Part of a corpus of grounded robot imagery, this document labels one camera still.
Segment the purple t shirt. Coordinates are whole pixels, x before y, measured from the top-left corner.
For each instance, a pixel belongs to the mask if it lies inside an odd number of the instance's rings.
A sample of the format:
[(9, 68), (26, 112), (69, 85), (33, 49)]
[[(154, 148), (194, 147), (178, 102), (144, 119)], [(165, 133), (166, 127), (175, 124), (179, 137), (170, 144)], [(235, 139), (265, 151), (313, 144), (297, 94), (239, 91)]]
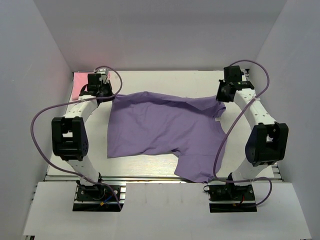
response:
[(154, 92), (117, 95), (107, 128), (107, 156), (173, 154), (174, 173), (207, 183), (219, 171), (225, 132), (219, 118), (226, 106), (215, 96), (188, 98)]

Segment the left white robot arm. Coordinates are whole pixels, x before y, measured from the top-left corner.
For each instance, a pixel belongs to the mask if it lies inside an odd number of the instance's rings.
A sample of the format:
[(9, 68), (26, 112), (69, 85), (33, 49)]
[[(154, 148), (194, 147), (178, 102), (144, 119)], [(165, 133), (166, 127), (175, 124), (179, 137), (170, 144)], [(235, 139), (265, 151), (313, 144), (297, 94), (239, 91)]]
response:
[(87, 84), (80, 90), (79, 102), (75, 103), (65, 115), (55, 117), (51, 121), (54, 155), (60, 157), (74, 172), (81, 175), (80, 184), (89, 186), (88, 193), (96, 200), (105, 196), (106, 187), (98, 182), (100, 174), (88, 157), (89, 140), (85, 123), (102, 102), (96, 98), (112, 95), (109, 71), (106, 68), (89, 73)]

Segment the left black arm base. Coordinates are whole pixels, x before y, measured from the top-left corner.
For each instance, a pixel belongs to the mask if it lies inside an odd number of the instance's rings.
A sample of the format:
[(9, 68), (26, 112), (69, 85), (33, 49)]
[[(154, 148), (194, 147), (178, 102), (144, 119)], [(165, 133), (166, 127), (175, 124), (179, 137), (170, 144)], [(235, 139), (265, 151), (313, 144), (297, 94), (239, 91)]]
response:
[(124, 205), (124, 188), (120, 185), (83, 185), (76, 181), (73, 212), (120, 212)]

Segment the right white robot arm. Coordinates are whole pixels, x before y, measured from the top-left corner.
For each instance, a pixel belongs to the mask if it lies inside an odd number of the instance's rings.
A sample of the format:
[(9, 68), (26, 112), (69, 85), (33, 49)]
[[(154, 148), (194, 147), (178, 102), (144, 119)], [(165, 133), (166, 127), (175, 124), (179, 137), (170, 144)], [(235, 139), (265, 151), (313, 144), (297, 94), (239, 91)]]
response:
[(249, 123), (251, 133), (245, 145), (245, 158), (240, 166), (230, 173), (225, 187), (226, 195), (236, 200), (244, 193), (244, 187), (259, 180), (259, 173), (285, 157), (289, 127), (277, 122), (260, 101), (263, 93), (256, 93), (253, 84), (243, 80), (238, 62), (223, 69), (216, 100), (235, 103), (241, 112), (229, 128), (233, 130), (241, 117)]

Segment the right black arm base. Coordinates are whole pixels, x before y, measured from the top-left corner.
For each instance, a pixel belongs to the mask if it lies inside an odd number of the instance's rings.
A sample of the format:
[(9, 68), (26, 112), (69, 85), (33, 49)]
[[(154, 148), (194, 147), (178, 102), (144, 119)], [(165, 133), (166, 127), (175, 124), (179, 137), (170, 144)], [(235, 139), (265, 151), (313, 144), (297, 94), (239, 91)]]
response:
[(209, 195), (210, 213), (253, 213), (257, 212), (253, 186), (234, 183), (210, 184), (203, 187)]

